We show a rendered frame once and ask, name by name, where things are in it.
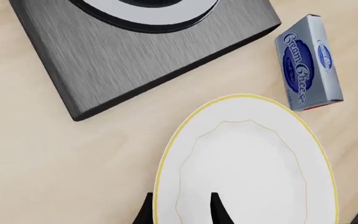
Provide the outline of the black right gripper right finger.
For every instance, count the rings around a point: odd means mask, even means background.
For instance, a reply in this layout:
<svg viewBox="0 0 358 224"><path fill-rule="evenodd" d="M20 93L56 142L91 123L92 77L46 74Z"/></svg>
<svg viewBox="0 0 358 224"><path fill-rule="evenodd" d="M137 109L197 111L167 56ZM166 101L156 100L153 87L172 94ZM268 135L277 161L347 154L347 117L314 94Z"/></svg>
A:
<svg viewBox="0 0 358 224"><path fill-rule="evenodd" d="M213 224L234 224L216 192L211 193L210 210Z"/></svg>

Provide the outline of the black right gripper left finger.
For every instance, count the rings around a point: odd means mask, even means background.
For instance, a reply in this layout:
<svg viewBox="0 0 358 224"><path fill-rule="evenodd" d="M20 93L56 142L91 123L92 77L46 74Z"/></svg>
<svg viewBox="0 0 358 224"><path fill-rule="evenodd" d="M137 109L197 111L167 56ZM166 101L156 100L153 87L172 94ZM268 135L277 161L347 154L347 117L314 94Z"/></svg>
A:
<svg viewBox="0 0 358 224"><path fill-rule="evenodd" d="M143 205L132 224L154 224L153 221L153 193L147 193Z"/></svg>

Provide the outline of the white plate with yellow rim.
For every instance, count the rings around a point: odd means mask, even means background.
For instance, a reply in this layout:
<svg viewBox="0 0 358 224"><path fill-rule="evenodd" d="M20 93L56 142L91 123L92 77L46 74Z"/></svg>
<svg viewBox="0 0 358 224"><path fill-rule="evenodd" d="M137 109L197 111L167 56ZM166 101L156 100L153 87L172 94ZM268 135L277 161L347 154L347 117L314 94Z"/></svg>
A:
<svg viewBox="0 0 358 224"><path fill-rule="evenodd" d="M154 224L213 224L213 193L234 224L339 221L324 149L298 115L264 96L222 96L182 122L157 169Z"/></svg>

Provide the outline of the flat dark grey stove plate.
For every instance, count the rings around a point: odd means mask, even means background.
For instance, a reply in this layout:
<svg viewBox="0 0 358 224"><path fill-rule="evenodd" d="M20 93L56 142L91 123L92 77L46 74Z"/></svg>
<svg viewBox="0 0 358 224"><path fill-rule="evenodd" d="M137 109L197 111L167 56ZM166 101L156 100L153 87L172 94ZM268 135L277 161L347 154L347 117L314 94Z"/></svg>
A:
<svg viewBox="0 0 358 224"><path fill-rule="evenodd" d="M271 33L269 0L9 0L74 121Z"/></svg>

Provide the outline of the grey cream cheese box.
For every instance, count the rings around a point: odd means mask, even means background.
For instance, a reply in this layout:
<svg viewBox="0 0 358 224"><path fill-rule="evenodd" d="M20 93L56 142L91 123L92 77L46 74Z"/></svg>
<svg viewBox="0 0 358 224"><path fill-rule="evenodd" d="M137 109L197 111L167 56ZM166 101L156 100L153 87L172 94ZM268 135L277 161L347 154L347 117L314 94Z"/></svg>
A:
<svg viewBox="0 0 358 224"><path fill-rule="evenodd" d="M321 16L308 14L275 39L290 109L344 100Z"/></svg>

